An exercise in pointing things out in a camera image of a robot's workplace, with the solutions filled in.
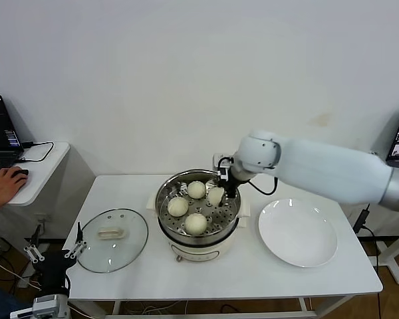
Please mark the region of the bare person hand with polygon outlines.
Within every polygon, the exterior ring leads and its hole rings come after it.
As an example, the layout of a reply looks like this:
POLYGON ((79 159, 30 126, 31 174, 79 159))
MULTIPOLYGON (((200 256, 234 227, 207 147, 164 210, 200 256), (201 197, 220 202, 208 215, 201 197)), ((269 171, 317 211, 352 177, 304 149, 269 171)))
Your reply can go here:
POLYGON ((8 203, 26 184, 28 175, 20 167, 0 170, 0 206, 8 203))

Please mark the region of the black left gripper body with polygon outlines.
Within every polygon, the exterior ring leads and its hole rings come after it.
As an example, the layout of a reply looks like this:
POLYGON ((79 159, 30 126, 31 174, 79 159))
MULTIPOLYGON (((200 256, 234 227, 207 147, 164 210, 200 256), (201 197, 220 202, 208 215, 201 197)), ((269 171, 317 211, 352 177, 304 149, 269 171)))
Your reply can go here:
POLYGON ((69 292, 70 281, 67 270, 76 264, 76 259, 66 257, 69 251, 51 251, 44 254, 42 261, 33 263, 40 274, 41 292, 69 292))

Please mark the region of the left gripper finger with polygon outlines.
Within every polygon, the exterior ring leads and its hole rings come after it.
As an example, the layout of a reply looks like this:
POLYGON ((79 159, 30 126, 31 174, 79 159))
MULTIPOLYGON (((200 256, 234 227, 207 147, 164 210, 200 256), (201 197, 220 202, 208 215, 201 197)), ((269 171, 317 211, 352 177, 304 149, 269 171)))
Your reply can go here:
POLYGON ((31 238, 27 240, 28 244, 24 247, 25 254, 29 257, 32 263, 38 263, 42 261, 42 253, 39 251, 37 245, 39 242, 39 232, 41 226, 37 225, 35 232, 31 235, 31 238))
POLYGON ((74 246, 65 254, 66 259, 77 259, 86 248, 86 241, 80 222, 77 223, 77 234, 74 246))

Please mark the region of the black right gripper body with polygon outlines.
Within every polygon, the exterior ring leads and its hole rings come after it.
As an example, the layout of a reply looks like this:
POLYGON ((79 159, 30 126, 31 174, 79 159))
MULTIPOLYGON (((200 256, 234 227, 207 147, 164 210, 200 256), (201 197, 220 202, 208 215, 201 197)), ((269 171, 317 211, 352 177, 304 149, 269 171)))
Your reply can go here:
POLYGON ((226 181, 224 181, 224 190, 227 196, 236 196, 237 189, 241 185, 241 181, 230 175, 226 181))

